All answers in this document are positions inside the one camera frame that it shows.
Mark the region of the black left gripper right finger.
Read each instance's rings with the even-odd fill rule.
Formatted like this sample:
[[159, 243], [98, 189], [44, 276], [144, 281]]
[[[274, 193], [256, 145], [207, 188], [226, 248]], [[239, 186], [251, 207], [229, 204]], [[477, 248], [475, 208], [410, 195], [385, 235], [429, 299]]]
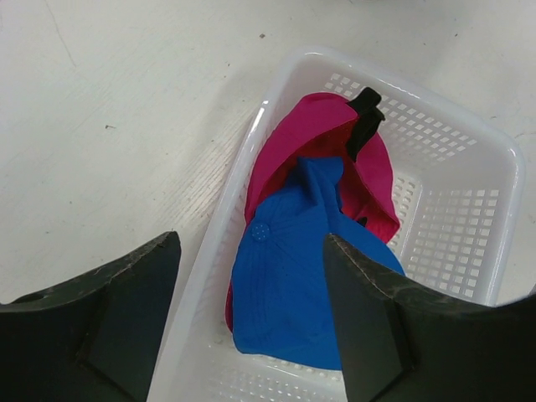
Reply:
[[463, 301], [334, 234], [323, 260], [348, 400], [534, 400], [534, 296], [498, 307]]

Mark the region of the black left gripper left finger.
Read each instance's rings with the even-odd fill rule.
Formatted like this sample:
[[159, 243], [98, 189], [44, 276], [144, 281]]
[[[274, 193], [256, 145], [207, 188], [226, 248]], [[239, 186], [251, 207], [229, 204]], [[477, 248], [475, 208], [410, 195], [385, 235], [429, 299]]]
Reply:
[[144, 401], [181, 259], [160, 234], [127, 255], [1, 306], [3, 401]]

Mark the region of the blue baseball cap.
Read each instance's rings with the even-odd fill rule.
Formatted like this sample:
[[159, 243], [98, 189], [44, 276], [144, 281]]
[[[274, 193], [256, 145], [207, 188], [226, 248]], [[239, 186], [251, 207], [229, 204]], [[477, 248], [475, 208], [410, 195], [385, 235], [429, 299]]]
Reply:
[[322, 258], [329, 234], [404, 272], [382, 240], [343, 213], [342, 176], [339, 157], [301, 157], [283, 188], [255, 211], [230, 280], [232, 333], [240, 352], [317, 369], [341, 368]]

